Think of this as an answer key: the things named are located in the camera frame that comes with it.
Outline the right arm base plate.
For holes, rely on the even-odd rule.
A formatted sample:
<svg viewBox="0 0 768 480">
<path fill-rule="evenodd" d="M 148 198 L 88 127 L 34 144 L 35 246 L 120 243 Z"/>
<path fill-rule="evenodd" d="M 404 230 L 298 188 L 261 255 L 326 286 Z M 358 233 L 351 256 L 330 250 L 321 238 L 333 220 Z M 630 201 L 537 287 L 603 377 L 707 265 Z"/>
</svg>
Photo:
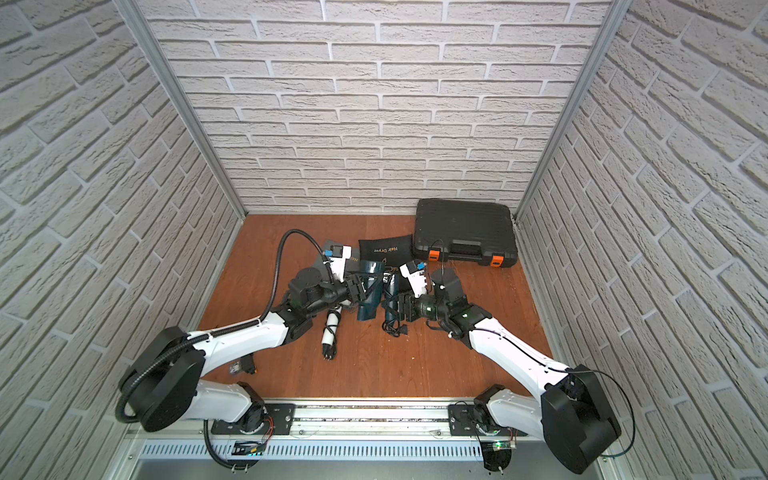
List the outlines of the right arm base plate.
<svg viewBox="0 0 768 480">
<path fill-rule="evenodd" d="M 448 426 L 453 437 L 529 437 L 522 429 L 530 413 L 515 405 L 475 405 L 466 401 L 447 406 Z"/>
</svg>

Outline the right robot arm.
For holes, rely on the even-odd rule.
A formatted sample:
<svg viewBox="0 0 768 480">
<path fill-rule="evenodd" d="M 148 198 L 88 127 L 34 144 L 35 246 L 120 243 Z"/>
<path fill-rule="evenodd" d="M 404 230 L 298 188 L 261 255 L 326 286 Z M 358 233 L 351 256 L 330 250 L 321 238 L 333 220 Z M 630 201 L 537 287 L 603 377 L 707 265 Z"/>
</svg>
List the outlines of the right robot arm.
<svg viewBox="0 0 768 480">
<path fill-rule="evenodd" d="M 488 470 L 504 469 L 509 457 L 490 437 L 523 433 L 546 444 L 570 472 L 583 473 L 622 435 L 620 422 L 601 385 L 602 371 L 569 367 L 526 344 L 490 312 L 468 301 L 454 270 L 432 275 L 407 266 L 384 280 L 384 327 L 402 335 L 425 319 L 470 350 L 487 357 L 527 391 L 520 396 L 495 384 L 468 406 L 454 405 L 466 435 L 478 439 Z"/>
</svg>

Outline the black drawstring bag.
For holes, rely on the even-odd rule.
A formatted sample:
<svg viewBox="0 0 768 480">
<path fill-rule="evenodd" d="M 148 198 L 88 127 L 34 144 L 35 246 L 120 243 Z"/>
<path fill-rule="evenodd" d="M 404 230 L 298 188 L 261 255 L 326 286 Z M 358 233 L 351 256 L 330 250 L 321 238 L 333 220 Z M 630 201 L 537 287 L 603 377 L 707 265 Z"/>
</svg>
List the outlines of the black drawstring bag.
<svg viewBox="0 0 768 480">
<path fill-rule="evenodd" d="M 359 252 L 361 260 L 383 262 L 397 268 L 414 259 L 411 235 L 377 240 L 361 239 Z"/>
</svg>

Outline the dark green hair dryer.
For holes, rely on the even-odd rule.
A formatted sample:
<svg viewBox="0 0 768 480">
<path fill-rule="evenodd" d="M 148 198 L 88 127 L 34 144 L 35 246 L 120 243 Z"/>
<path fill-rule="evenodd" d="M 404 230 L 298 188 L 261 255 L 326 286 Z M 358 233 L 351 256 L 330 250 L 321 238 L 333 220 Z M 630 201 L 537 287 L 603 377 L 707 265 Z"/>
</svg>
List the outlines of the dark green hair dryer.
<svg viewBox="0 0 768 480">
<path fill-rule="evenodd" d="M 387 266 L 385 261 L 362 260 L 359 273 L 366 298 L 358 306 L 357 320 L 374 320 L 381 307 L 385 314 L 382 330 L 393 337 L 407 335 L 408 327 L 403 324 L 398 306 L 403 280 L 400 272 Z"/>
</svg>

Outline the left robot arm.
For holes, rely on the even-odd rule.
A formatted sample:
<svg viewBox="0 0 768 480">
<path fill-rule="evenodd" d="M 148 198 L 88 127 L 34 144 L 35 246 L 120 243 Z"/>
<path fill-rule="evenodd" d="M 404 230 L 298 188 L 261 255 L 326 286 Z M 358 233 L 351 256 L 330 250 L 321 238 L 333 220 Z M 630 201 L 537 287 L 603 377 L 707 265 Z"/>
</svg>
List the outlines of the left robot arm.
<svg viewBox="0 0 768 480">
<path fill-rule="evenodd" d="M 296 341 L 312 328 L 318 314 L 344 303 L 362 303 L 381 282 L 380 275 L 363 272 L 336 277 L 329 250 L 316 240 L 310 243 L 321 259 L 320 268 L 301 270 L 290 281 L 283 301 L 278 302 L 272 292 L 260 316 L 212 330 L 162 330 L 120 380 L 116 420 L 138 423 L 147 432 L 186 419 L 259 428 L 264 408 L 251 387 L 207 381 L 205 375 L 255 352 Z"/>
</svg>

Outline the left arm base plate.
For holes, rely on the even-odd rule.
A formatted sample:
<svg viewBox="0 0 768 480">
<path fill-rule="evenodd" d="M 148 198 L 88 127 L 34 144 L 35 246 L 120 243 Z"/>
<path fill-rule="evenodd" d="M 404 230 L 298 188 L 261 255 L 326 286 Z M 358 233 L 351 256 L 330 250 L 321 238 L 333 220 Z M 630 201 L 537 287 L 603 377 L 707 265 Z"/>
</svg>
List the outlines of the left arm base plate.
<svg viewBox="0 0 768 480">
<path fill-rule="evenodd" d="M 295 403 L 267 402 L 261 407 L 250 409 L 243 418 L 228 423 L 215 420 L 211 427 L 214 435 L 288 435 L 293 424 L 297 405 Z"/>
</svg>

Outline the white hair dryer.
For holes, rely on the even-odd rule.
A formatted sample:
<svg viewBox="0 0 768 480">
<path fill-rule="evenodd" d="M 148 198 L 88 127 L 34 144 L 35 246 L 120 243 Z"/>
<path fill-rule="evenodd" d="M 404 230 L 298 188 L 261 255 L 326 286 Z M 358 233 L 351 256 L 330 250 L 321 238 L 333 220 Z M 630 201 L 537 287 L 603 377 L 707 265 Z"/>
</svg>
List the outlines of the white hair dryer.
<svg viewBox="0 0 768 480">
<path fill-rule="evenodd" d="M 342 307 L 331 309 L 323 330 L 321 345 L 322 355 L 326 360 L 333 360 L 337 355 L 337 330 L 341 321 Z"/>
</svg>

